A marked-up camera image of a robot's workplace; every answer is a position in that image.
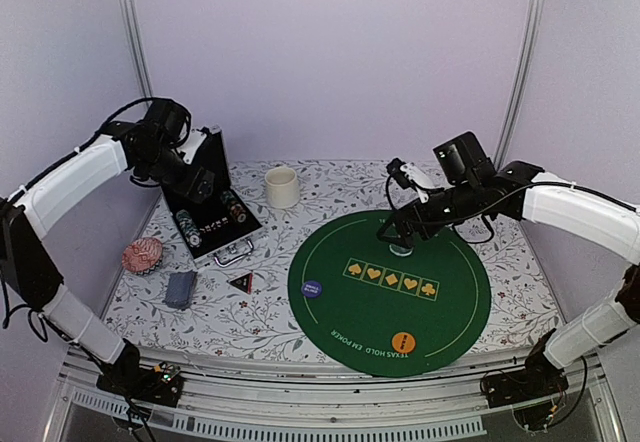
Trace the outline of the clear dealer button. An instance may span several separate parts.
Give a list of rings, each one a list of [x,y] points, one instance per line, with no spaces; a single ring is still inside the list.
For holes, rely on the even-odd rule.
[[[394,254],[397,257],[409,257],[413,253],[412,248],[406,248],[406,247],[402,247],[395,244],[390,244],[389,250],[392,254]]]

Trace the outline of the aluminium poker chip case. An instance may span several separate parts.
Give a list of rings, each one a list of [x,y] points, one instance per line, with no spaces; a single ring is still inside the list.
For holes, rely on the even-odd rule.
[[[263,232],[263,225],[232,187],[221,130],[214,126],[209,131],[210,134],[197,151],[193,163],[202,159],[214,161],[217,182],[212,196],[197,204],[177,196],[169,188],[164,188],[162,193],[171,219],[195,265],[202,268],[215,264],[225,268],[254,252],[257,239]],[[246,209],[247,220],[244,223],[235,222],[222,204],[220,194],[226,190],[232,190]],[[178,227],[175,214],[182,209],[189,212],[200,231],[202,243],[197,248],[187,244]]]

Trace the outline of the purple small blind button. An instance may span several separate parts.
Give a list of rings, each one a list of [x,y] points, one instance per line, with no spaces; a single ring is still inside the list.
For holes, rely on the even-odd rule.
[[[323,293],[323,286],[315,280],[307,280],[302,283],[300,292],[307,299],[315,299]]]

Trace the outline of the orange big blind button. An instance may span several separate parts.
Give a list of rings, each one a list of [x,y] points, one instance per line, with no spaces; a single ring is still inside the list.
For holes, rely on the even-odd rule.
[[[398,332],[393,335],[391,345],[395,352],[399,354],[409,354],[416,348],[415,337],[408,332]]]

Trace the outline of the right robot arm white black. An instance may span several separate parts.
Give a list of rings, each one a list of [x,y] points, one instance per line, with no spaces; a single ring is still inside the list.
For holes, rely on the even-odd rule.
[[[395,158],[387,165],[387,180],[414,190],[418,197],[391,209],[377,232],[379,240],[410,251],[416,236],[428,240],[447,226],[504,215],[561,229],[612,251],[629,264],[609,295],[536,344],[526,359],[526,369],[517,377],[517,389],[524,397],[539,397],[554,384],[556,372],[638,325],[638,206],[568,182],[530,163],[515,161],[496,169],[472,132],[433,152],[447,187],[436,186],[413,163]]]

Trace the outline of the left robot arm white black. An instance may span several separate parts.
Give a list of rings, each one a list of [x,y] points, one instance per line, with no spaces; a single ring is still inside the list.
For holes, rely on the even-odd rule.
[[[87,141],[1,201],[2,283],[22,308],[111,366],[111,381],[128,396],[148,388],[148,374],[126,358],[130,344],[65,282],[49,238],[79,206],[123,175],[182,201],[207,201],[216,181],[215,137],[215,129],[194,125],[182,104],[140,98],[117,109]]]

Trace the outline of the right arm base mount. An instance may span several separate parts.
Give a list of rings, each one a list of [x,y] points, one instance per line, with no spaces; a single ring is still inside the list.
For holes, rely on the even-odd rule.
[[[564,370],[546,361],[527,361],[522,369],[487,374],[480,381],[490,408],[560,394],[568,388]]]

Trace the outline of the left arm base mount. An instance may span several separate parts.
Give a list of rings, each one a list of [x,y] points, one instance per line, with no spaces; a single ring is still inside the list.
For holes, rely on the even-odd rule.
[[[178,405],[183,385],[181,367],[167,362],[153,368],[138,363],[108,366],[96,383],[105,392],[173,408]]]

